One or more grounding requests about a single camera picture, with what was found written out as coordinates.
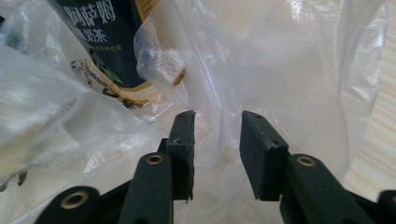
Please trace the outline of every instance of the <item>clear plastic bag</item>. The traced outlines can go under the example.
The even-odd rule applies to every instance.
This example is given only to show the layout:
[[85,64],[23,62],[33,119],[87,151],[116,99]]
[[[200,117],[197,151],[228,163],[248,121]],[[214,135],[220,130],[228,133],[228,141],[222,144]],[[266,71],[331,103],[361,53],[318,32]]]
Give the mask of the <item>clear plastic bag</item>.
[[[313,155],[342,177],[378,88],[385,2],[161,1],[136,33],[134,49],[139,76],[163,94],[131,111],[159,135],[177,112],[197,111],[194,200],[175,203],[176,223],[281,223],[277,203],[254,201],[240,161],[244,109],[269,119],[292,153]],[[13,13],[0,42],[64,71],[75,60],[90,64],[43,1],[26,0]],[[187,75],[175,85],[181,68]]]
[[0,16],[5,18],[8,17],[12,8],[16,7],[23,0],[2,0],[0,1]]
[[107,192],[165,135],[117,100],[0,46],[0,222],[33,223],[50,198],[74,185]]

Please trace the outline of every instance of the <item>transparent plastic film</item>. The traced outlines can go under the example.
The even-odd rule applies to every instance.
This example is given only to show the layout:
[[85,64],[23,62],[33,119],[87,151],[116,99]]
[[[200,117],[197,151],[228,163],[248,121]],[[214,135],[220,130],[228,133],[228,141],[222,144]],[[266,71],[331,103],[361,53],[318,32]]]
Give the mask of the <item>transparent plastic film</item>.
[[161,0],[130,40],[138,75],[161,93],[139,108],[46,1],[0,6],[1,223],[33,223],[69,187],[103,193],[130,179],[190,109],[194,199],[175,202],[175,223],[282,223],[278,203],[254,201],[242,111],[341,179],[371,116],[387,28],[385,0]]
[[[176,223],[282,223],[277,203],[254,201],[240,161],[243,109],[341,179],[371,115],[386,28],[385,1],[162,0],[134,38],[139,75],[181,107],[207,111],[210,122],[196,123],[213,127],[217,146],[197,149],[205,162]],[[186,68],[177,87],[167,66]]]
[[[92,15],[95,17],[73,21],[74,18],[66,13],[70,8],[79,13],[89,4],[94,6]],[[99,16],[104,15],[99,11],[102,4],[109,4],[113,13],[110,18]],[[72,68],[77,77],[95,91],[117,98],[128,107],[142,107],[160,93],[135,71],[133,31],[138,27],[128,26],[123,14],[116,13],[120,8],[129,12],[125,6],[128,4],[134,3],[124,0],[20,1],[8,6],[10,13],[0,30],[0,43],[52,67],[64,71]]]
[[115,188],[164,137],[60,71],[5,46],[0,59],[1,223],[33,223],[51,197],[74,185]]

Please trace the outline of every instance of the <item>wooden table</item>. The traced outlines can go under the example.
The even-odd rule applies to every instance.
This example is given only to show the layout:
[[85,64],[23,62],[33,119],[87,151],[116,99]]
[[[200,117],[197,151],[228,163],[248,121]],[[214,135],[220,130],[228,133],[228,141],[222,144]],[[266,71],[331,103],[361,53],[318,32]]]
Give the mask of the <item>wooden table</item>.
[[376,201],[379,191],[396,189],[396,0],[388,1],[389,27],[382,50],[382,76],[372,118],[344,186]]

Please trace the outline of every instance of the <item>plastic wrap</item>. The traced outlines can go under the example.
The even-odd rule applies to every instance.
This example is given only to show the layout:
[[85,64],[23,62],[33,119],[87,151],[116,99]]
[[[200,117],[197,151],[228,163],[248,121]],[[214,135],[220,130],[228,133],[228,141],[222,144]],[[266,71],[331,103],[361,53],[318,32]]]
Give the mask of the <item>plastic wrap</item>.
[[0,1],[0,16],[5,18],[8,17],[12,8],[20,4],[24,0],[2,0]]
[[117,100],[5,46],[0,123],[1,183],[27,170],[0,192],[1,223],[34,222],[40,205],[77,184],[115,188],[164,137]]
[[[177,112],[196,110],[194,200],[175,203],[175,223],[281,223],[277,203],[254,201],[240,161],[242,110],[264,115],[290,144],[292,153],[321,159],[341,178],[374,104],[386,25],[385,0],[162,0],[136,33],[134,50],[139,76],[163,94],[142,109],[131,110],[131,122],[146,132],[116,121],[114,134],[138,134],[148,141],[146,134],[151,138],[167,133]],[[73,62],[80,80],[95,69],[43,1],[26,0],[14,8],[1,29],[3,44],[64,71],[70,72]],[[84,60],[84,65],[75,66]],[[187,75],[175,85],[181,68]],[[95,90],[103,88],[92,83]],[[66,106],[77,102],[65,100]],[[128,112],[120,111],[125,116]],[[86,136],[83,132],[76,136]],[[139,149],[143,145],[133,142],[116,142],[109,144],[128,147],[131,155],[143,150]],[[145,149],[158,146],[156,141],[151,144]],[[64,154],[76,156],[70,153],[72,149],[63,149]],[[101,160],[103,153],[94,155]],[[137,159],[129,157],[129,165]],[[115,157],[113,161],[117,160],[127,159]],[[114,162],[105,161],[106,166],[84,175],[64,169],[74,179],[65,180],[57,190],[85,182],[101,188],[101,180],[117,172],[110,169],[116,168]],[[78,162],[84,167],[89,164],[89,160]],[[40,181],[48,183],[51,178]],[[0,193],[8,197],[0,200],[2,210],[15,201],[10,195],[24,196],[25,186],[17,187],[17,180],[13,181],[13,188]],[[4,220],[32,221],[26,218],[33,218],[50,196],[37,190],[32,197],[39,197],[39,203],[14,204],[12,208],[20,207],[18,214]]]

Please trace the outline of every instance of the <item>dark green package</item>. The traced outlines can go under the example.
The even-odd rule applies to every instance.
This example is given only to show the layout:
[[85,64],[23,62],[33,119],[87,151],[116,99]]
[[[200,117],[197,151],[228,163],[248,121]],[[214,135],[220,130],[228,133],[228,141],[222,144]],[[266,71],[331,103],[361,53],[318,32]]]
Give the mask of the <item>dark green package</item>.
[[158,92],[136,72],[134,34],[158,0],[48,0],[121,99],[142,106]]

